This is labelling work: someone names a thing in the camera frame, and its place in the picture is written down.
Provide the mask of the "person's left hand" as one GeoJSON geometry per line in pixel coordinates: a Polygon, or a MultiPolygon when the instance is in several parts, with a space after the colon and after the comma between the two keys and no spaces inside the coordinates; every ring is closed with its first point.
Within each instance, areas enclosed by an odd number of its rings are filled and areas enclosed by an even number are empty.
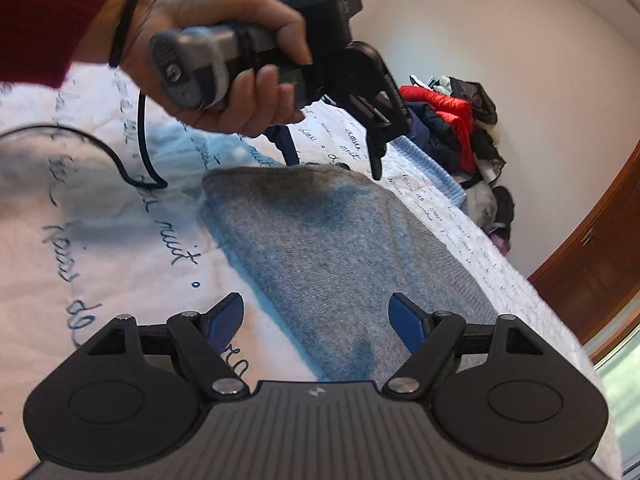
{"type": "Polygon", "coordinates": [[[262,25],[274,33],[278,46],[293,62],[312,62],[303,17],[278,0],[140,0],[120,67],[149,99],[197,129],[254,138],[269,126],[301,122],[304,115],[294,105],[293,86],[282,84],[273,65],[236,76],[228,104],[221,110],[182,110],[171,102],[149,60],[152,36],[165,29],[228,20],[262,25]]]}

